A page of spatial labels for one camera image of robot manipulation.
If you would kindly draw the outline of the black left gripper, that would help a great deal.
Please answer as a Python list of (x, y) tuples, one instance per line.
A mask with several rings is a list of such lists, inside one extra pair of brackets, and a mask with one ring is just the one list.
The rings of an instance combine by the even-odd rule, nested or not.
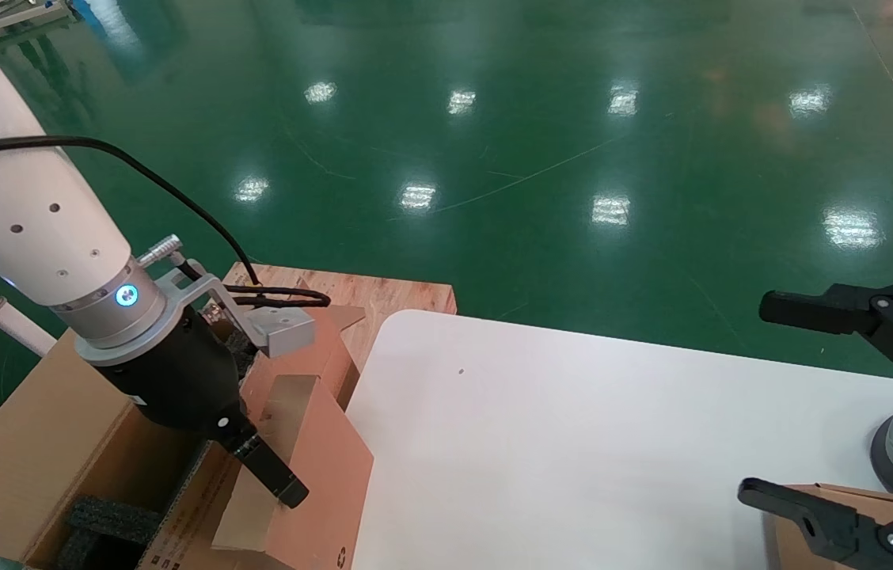
[(193, 308), (184, 308), (156, 346), (127, 362), (102, 366), (101, 375), (150, 421), (211, 436), (282, 505), (294, 509), (308, 497), (308, 487), (246, 415), (232, 352)]

